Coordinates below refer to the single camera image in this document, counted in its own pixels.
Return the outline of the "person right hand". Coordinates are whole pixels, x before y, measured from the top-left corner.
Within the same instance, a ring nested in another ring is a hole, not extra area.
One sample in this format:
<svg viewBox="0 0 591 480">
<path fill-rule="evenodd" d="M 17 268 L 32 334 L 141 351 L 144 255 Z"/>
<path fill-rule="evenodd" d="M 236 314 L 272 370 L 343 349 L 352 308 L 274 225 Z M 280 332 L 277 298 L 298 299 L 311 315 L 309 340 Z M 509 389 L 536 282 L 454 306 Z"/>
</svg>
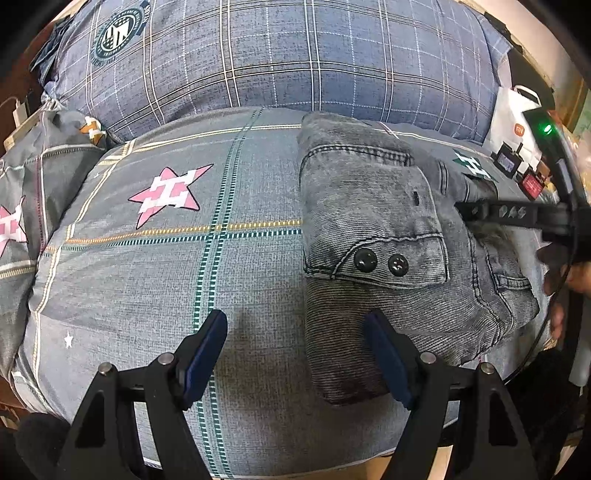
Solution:
<svg viewBox="0 0 591 480">
<path fill-rule="evenodd" d="M 548 267 L 543 282 L 544 293 L 551 298 L 549 322 L 551 336 L 559 340 L 563 333 L 568 296 L 561 289 L 590 296 L 590 263 L 582 262 L 568 265 L 568 251 L 564 246 L 548 244 L 537 251 L 538 260 Z"/>
</svg>

